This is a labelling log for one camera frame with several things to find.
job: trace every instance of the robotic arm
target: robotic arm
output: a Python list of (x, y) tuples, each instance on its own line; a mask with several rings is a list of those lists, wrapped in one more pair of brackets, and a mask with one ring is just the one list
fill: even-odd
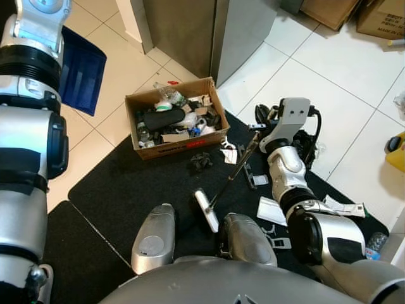
[(18, 0), (0, 47), (0, 297), (36, 301), (46, 273), (47, 182), (68, 163), (58, 94), (70, 0)]
[(400, 303), (404, 273), (396, 267), (365, 259), (365, 240), (349, 218), (337, 215), (308, 188), (305, 164), (291, 146), (293, 136), (313, 109), (305, 98), (286, 98), (268, 118), (278, 115), (276, 127), (259, 147), (269, 154), (273, 197), (287, 219), (292, 250), (320, 280), (363, 303)]

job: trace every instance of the black rubber mat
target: black rubber mat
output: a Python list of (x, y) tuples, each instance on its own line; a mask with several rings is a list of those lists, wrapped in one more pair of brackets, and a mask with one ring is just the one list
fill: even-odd
[(99, 303), (134, 276), (74, 206), (64, 201), (48, 216), (44, 263), (54, 270), (51, 303)]
[[(235, 117), (227, 115), (227, 118), (231, 125), (228, 140), (246, 145), (252, 134)], [(190, 167), (190, 159), (203, 151), (211, 154), (214, 165), (195, 173)], [(253, 154), (249, 163), (255, 175), (268, 172), (266, 159), (261, 153)], [(140, 226), (153, 207), (162, 203), (171, 203), (177, 211), (175, 257), (214, 255), (217, 252), (215, 237), (210, 233), (192, 193), (201, 187), (212, 198), (232, 169), (232, 165), (224, 164), (219, 146), (142, 161), (128, 137), (70, 191), (69, 199), (128, 263)], [(307, 180), (320, 199), (329, 194), (341, 203), (352, 203), (315, 174), (310, 172)], [(260, 186), (252, 191), (241, 173), (218, 202), (217, 216), (222, 219), (228, 212), (244, 213), (256, 219), (261, 227), (269, 229), (269, 222), (256, 218), (260, 196), (271, 198), (271, 186)], [(359, 226), (366, 240), (376, 231), (388, 233), (385, 226), (373, 217), (360, 220)], [(277, 226), (277, 237), (284, 236), (288, 236), (286, 229)], [(313, 277), (313, 273), (299, 264), (290, 250), (277, 250), (276, 254), (280, 267)]]

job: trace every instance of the cardboard box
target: cardboard box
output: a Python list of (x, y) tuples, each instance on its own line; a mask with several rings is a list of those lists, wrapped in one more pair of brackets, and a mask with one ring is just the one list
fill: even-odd
[(301, 11), (320, 23), (339, 30), (354, 13), (360, 0), (304, 0)]
[(359, 13), (357, 31), (396, 40), (405, 36), (404, 0), (367, 0)]
[(132, 144), (134, 145), (134, 150), (143, 160), (174, 154), (209, 144), (219, 144), (227, 135), (229, 124), (225, 118), (225, 112), (223, 111), (220, 99), (216, 93), (215, 83), (211, 77), (173, 85), (173, 88), (182, 93), (186, 98), (209, 94), (213, 103), (212, 106), (221, 116), (222, 129), (208, 135), (193, 137), (184, 141), (160, 144), (159, 146), (141, 149), (138, 145), (135, 113), (137, 111), (146, 111), (153, 108), (154, 104), (159, 101), (161, 96), (158, 90), (129, 95), (125, 98), (125, 106), (127, 107), (128, 119), (131, 126)]

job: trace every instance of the floor tile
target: floor tile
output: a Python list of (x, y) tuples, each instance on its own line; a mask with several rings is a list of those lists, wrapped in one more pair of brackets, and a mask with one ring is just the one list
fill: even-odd
[(93, 128), (75, 110), (63, 104), (61, 116), (66, 120), (69, 137), (69, 150), (73, 149)]
[(159, 63), (161, 66), (164, 66), (166, 63), (169, 62), (170, 57), (166, 55), (164, 52), (162, 52), (160, 49), (157, 47), (152, 48), (148, 54), (150, 58), (152, 58), (154, 61)]
[(93, 127), (97, 127), (123, 103), (125, 95), (140, 88), (161, 67), (105, 25), (91, 33), (88, 40), (107, 55), (96, 113), (93, 117), (80, 113)]
[(376, 111), (328, 180), (352, 200), (363, 202), (390, 230), (405, 205), (405, 178), (384, 160), (384, 146), (401, 130)]
[(75, 0), (85, 10), (92, 13), (102, 22), (113, 16), (118, 11), (115, 0)]
[(154, 89), (153, 85), (155, 84), (155, 82), (168, 86), (168, 85), (170, 85), (168, 83), (168, 81), (177, 81), (179, 83), (182, 82), (180, 79), (178, 79), (172, 73), (170, 73), (168, 70), (166, 70), (165, 68), (161, 68), (145, 84), (143, 84), (142, 87), (137, 89), (135, 92), (139, 93), (139, 92), (146, 92), (149, 90), (153, 90)]
[(237, 115), (288, 59), (263, 43), (252, 56), (218, 89), (222, 105)]
[(405, 92), (405, 70), (401, 72), (388, 94), (384, 97), (378, 110), (405, 126), (405, 121), (399, 118), (398, 108), (394, 104), (394, 98), (401, 92)]
[(112, 28), (117, 34), (120, 34), (121, 37), (123, 37), (125, 40), (127, 40), (126, 38), (127, 35), (125, 33), (125, 25), (124, 22), (122, 21), (120, 12), (117, 12), (114, 16), (108, 19), (106, 25)]
[(183, 82), (197, 80), (198, 77), (195, 76), (193, 73), (188, 71), (184, 68), (181, 64), (177, 63), (177, 61), (171, 59), (166, 65), (165, 69), (167, 69), (170, 73), (174, 76), (179, 78)]
[(77, 3), (72, 2), (72, 5), (72, 12), (65, 22), (65, 25), (69, 29), (75, 31), (83, 37), (86, 37), (102, 24), (100, 20), (98, 20), (95, 16), (90, 14)]
[(69, 153), (68, 170), (55, 180), (49, 181), (48, 212), (52, 211), (58, 203), (66, 200), (69, 190), (113, 148), (96, 130), (93, 130), (82, 142), (74, 147)]
[(119, 145), (131, 130), (125, 104), (121, 104), (105, 121), (100, 123), (97, 130), (113, 146)]
[(339, 33), (320, 25), (293, 58), (377, 107), (405, 64), (400, 50), (351, 22)]
[[(256, 105), (271, 107), (286, 97), (308, 98), (321, 112), (319, 142), (326, 150), (315, 160), (312, 171), (326, 179), (371, 116), (373, 108), (289, 59), (238, 118), (245, 123), (254, 123)], [(315, 129), (316, 118), (308, 118), (304, 130), (314, 134)]]
[(291, 15), (280, 9), (265, 42), (291, 56), (318, 24), (319, 22), (304, 13)]

